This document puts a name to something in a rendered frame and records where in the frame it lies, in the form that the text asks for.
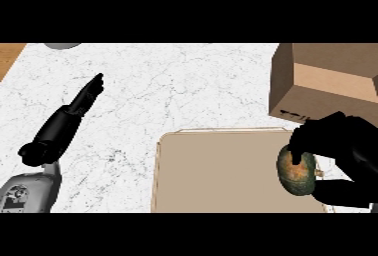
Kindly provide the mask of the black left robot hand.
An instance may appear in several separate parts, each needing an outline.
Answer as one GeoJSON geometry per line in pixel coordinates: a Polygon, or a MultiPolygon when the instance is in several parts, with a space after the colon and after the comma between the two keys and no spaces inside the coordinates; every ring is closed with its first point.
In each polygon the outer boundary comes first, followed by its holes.
{"type": "Polygon", "coordinates": [[[27,166],[37,167],[59,160],[74,139],[81,119],[103,92],[103,74],[99,73],[80,90],[70,105],[62,105],[44,122],[34,140],[18,155],[27,166]]]}

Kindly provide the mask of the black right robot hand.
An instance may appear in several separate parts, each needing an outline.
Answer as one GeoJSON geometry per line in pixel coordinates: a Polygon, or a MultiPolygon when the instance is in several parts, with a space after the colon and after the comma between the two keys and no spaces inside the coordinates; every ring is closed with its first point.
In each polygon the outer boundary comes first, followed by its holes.
{"type": "Polygon", "coordinates": [[[313,197],[323,204],[368,208],[378,203],[378,128],[341,111],[319,120],[309,119],[294,130],[288,150],[300,163],[304,153],[335,160],[350,180],[316,181],[313,197]]]}

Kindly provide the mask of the beige tray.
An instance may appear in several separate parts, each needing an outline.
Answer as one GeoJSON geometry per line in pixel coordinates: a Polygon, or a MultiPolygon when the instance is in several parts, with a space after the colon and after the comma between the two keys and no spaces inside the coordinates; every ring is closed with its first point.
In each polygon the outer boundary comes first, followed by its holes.
{"type": "Polygon", "coordinates": [[[291,131],[278,127],[188,129],[157,143],[154,213],[323,213],[310,196],[284,189],[276,170],[291,131]]]}

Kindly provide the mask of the brown cardboard box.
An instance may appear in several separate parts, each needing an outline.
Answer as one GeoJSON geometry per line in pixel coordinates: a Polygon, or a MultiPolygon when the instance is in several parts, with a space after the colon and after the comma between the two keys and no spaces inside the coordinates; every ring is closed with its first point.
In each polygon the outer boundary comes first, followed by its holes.
{"type": "Polygon", "coordinates": [[[269,115],[303,123],[337,111],[378,127],[378,43],[281,43],[269,115]]]}

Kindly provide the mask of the brown wooden surface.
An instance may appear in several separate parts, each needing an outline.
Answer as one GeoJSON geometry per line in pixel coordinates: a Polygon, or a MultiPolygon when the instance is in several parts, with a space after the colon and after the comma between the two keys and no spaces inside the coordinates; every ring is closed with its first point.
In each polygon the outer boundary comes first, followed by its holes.
{"type": "Polygon", "coordinates": [[[10,70],[25,46],[25,43],[0,43],[0,81],[10,70]]]}

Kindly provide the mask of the grey round object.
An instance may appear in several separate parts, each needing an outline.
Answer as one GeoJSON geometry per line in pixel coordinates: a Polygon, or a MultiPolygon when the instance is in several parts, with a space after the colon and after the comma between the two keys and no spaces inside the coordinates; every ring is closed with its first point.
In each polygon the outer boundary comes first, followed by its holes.
{"type": "Polygon", "coordinates": [[[77,47],[81,43],[44,43],[44,45],[55,50],[65,50],[77,47]]]}

